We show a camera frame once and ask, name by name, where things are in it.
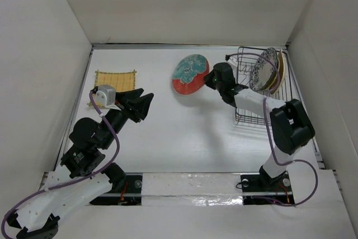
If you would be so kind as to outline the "red teal ceramic plate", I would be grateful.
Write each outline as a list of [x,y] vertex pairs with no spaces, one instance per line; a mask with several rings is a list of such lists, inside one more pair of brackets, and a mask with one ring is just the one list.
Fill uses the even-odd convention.
[[204,77],[209,74],[209,62],[201,54],[184,57],[172,74],[172,87],[182,96],[192,95],[204,86]]

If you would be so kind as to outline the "blue floral white plate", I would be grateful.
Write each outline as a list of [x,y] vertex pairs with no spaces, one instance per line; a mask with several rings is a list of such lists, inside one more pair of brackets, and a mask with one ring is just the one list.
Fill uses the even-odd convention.
[[256,60],[250,72],[249,86],[254,91],[263,91],[264,86],[276,75],[277,51],[274,48],[264,50]]

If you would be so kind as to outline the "round bamboo plate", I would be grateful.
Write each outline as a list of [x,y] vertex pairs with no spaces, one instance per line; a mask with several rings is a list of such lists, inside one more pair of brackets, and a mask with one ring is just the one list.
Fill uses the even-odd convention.
[[270,78],[264,85],[263,90],[265,91],[267,89],[270,89],[270,87],[276,82],[276,80],[277,80],[277,70],[274,69]]

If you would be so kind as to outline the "fan-shaped bamboo tray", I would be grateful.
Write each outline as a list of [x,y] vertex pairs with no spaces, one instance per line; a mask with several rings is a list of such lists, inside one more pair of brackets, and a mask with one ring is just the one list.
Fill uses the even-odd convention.
[[287,73],[287,64],[286,64],[286,56],[283,53],[282,50],[278,52],[278,59],[279,59],[279,74],[280,74],[280,80],[276,79],[275,83],[270,88],[270,94],[274,95],[275,93],[279,92],[280,87],[284,83],[285,76]]

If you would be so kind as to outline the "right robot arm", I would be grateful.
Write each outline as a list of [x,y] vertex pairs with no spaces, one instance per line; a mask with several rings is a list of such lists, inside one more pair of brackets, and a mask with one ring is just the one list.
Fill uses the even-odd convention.
[[258,93],[235,82],[232,67],[218,63],[204,77],[209,88],[219,92],[222,100],[237,109],[248,110],[264,119],[271,154],[260,167],[258,183],[264,190],[272,190],[294,163],[308,165],[315,176],[311,163],[295,158],[296,152],[315,136],[315,130],[301,101],[282,101]]

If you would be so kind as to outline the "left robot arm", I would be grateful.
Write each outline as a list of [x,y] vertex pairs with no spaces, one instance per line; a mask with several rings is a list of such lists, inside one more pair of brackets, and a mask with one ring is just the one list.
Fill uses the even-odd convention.
[[72,146],[48,174],[39,191],[18,202],[3,217],[1,234],[6,227],[18,229],[16,238],[53,238],[65,218],[108,191],[125,188],[126,173],[115,163],[120,152],[119,131],[128,120],[143,121],[154,94],[142,88],[116,92],[109,85],[94,87],[89,99],[100,122],[79,119],[69,139]]

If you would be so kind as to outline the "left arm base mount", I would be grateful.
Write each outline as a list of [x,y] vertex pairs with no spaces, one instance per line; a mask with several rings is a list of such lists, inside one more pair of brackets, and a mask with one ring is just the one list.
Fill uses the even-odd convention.
[[111,190],[93,199],[90,204],[96,206],[136,206],[142,204],[142,173],[129,173],[119,190]]

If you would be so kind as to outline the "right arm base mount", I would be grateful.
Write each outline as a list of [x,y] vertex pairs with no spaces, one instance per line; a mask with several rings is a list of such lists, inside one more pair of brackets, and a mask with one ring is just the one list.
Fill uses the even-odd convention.
[[242,191],[244,205],[294,204],[294,196],[288,172],[275,179],[263,169],[257,173],[240,174],[237,189]]

